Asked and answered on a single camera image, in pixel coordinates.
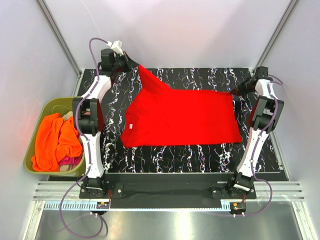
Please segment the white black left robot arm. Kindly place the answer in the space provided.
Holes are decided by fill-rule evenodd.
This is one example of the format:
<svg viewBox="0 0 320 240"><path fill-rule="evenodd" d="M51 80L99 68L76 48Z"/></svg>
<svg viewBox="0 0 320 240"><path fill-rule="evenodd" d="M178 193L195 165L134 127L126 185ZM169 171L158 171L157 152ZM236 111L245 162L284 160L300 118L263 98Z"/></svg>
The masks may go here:
<svg viewBox="0 0 320 240"><path fill-rule="evenodd" d="M100 147L101 133L105 127L101 102L118 73L129 72L138 66L125 51L115 47L101 50L100 56L93 83L82 96L72 100L74 127L82 141L85 159L85 173L79 193L81 199L102 199L110 194Z"/></svg>

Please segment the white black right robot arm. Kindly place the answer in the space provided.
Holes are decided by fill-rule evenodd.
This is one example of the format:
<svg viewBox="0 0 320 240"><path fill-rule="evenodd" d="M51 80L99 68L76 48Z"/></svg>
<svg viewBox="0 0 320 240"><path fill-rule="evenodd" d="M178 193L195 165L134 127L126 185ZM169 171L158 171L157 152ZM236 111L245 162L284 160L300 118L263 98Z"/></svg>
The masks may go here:
<svg viewBox="0 0 320 240"><path fill-rule="evenodd" d="M231 198L242 198L254 189L255 170L261 150L270 133L276 128L284 108L284 101L278 99L273 85L282 85L283 82L274 81L269 75L269 69L259 66L253 76L237 85L230 93L236 96L245 96L257 93L257 101L250 113L249 138L243 157L236 171L226 185L226 193Z"/></svg>

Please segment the red t shirt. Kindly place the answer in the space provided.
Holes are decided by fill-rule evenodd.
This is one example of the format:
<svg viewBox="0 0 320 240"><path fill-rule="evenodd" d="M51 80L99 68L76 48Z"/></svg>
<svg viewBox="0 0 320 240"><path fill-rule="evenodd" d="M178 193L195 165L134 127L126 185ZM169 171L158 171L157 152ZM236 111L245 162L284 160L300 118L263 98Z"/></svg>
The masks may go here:
<svg viewBox="0 0 320 240"><path fill-rule="evenodd" d="M142 88L125 112L124 147L242 141L230 93L172 89L141 65L138 73Z"/></svg>

